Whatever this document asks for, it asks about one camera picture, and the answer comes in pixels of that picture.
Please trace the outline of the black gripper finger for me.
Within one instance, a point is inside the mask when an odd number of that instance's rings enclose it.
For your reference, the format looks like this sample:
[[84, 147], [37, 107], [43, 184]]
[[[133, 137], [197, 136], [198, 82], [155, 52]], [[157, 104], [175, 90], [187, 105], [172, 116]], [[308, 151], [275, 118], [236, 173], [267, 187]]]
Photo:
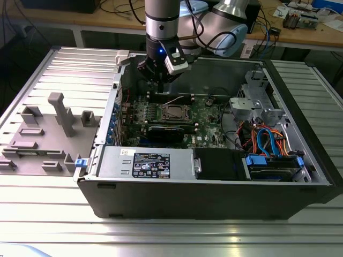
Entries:
[[161, 94], [169, 94], [172, 91], [172, 83], [178, 78], [177, 75], [170, 75], [169, 73], [161, 74]]
[[161, 93], [161, 66], [159, 63], [152, 59], [145, 59], [138, 64], [137, 69], [156, 92]]

